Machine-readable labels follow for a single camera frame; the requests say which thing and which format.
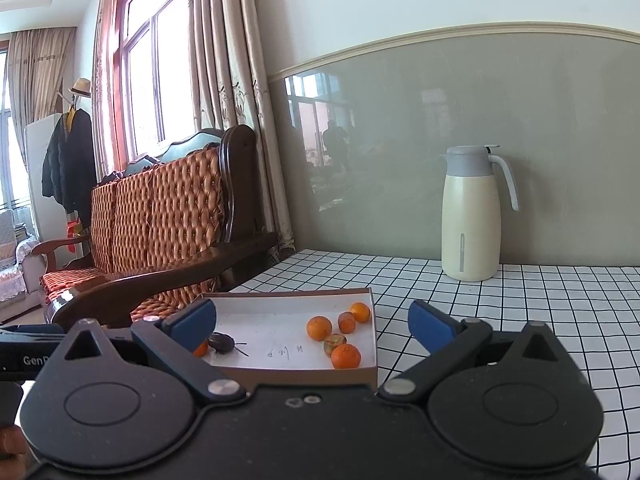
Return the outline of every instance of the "beige curtain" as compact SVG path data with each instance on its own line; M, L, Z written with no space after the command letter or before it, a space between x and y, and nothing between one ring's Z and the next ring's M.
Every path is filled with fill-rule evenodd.
M36 28L11 34L7 53L11 117L25 167L25 127L55 112L56 92L60 90L75 36L75 27Z
M204 114L220 129L256 131L265 224L286 256L293 233L254 0L189 0L189 41L196 127Z
M92 70L95 173L98 182L114 170L113 55L116 45L116 0L100 0L95 23Z

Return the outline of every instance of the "straw fedora hat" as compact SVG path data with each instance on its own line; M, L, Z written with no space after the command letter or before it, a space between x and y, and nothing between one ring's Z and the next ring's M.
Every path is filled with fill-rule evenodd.
M72 94L84 97L91 97L91 81L84 77L79 77L78 81L69 89Z

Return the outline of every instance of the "white tablecloth with black grid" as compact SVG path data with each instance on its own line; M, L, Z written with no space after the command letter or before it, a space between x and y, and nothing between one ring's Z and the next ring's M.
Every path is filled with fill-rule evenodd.
M640 476L640 267L503 265L489 280L461 283L439 261L304 250L235 291L363 286L375 301L379 383L428 355L407 327L414 299L457 319L481 317L496 330L545 321L605 411L588 463L607 480Z

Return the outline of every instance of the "cream-colored jug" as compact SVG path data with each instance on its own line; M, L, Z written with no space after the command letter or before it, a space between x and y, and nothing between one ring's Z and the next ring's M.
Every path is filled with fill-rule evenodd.
M500 260L500 199L493 164L507 179L511 207L520 210L513 173L487 146L454 146L443 155L447 176L442 197L442 269L464 282L493 276Z

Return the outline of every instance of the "metal screw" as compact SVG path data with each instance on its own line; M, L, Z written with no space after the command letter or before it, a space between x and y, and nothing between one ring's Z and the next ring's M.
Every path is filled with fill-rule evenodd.
M216 379L215 381L211 381L209 386L207 386L209 393L220 397L228 397L236 394L239 389L240 383L233 379Z
M302 408L302 405L304 404L300 397L291 397L290 399L285 400L284 403L290 408Z
M384 390L391 395L409 395L415 391L415 383L409 379L395 378L382 385Z
M302 400L304 400L307 404L317 404L322 399L320 398L320 396L317 396L317 395L308 395Z

